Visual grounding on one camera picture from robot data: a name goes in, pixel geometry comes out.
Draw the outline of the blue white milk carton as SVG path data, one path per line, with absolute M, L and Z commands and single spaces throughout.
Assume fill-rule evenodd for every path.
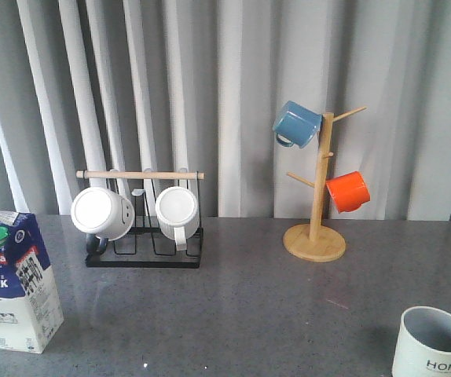
M 35 215 L 0 210 L 0 350 L 42 353 L 63 322 Z

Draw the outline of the pale green HOME mug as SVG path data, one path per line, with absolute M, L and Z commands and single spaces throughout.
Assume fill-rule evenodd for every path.
M 451 313 L 414 306 L 401 315 L 393 376 L 451 376 Z

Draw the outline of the white ribbed mug on rack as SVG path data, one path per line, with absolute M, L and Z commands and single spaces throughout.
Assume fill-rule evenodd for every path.
M 161 232 L 173 240 L 177 251 L 187 249 L 187 239 L 199 228 L 199 204 L 187 188 L 173 186 L 156 199 L 156 216 Z

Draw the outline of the blue mug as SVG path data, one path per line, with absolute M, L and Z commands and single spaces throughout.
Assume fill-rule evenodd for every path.
M 272 130 L 276 142 L 286 148 L 305 148 L 320 130 L 322 114 L 317 114 L 294 101 L 287 101 L 277 113 Z

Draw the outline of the wooden mug tree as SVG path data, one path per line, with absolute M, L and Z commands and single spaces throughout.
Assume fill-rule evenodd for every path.
M 330 262 L 343 256 L 346 241 L 343 236 L 322 225 L 322 215 L 325 204 L 326 179 L 328 175 L 328 160 L 333 156 L 330 151 L 333 123 L 348 116 L 364 111 L 365 106 L 355 108 L 341 115 L 331 112 L 323 114 L 321 130 L 318 136 L 318 152 L 316 162 L 316 177 L 314 182 L 307 181 L 291 172 L 287 175 L 313 188 L 313 206 L 310 221 L 294 225 L 283 235 L 285 249 L 294 256 L 311 262 Z

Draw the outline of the orange mug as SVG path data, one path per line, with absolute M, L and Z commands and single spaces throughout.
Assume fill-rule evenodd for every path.
M 371 199 L 369 189 L 359 171 L 328 179 L 325 184 L 339 213 L 355 211 Z

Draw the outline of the large white mug on rack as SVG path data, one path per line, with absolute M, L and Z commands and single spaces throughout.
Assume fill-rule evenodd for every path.
M 133 204 L 107 188 L 82 190 L 71 205 L 71 219 L 81 232 L 111 241 L 125 236 L 134 224 Z

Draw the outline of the grey white curtain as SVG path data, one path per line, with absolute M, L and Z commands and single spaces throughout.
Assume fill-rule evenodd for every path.
M 207 216 L 306 218 L 317 145 L 286 101 L 336 114 L 353 219 L 451 220 L 451 1 L 0 1 L 0 210 L 67 214 L 77 170 L 202 171 Z

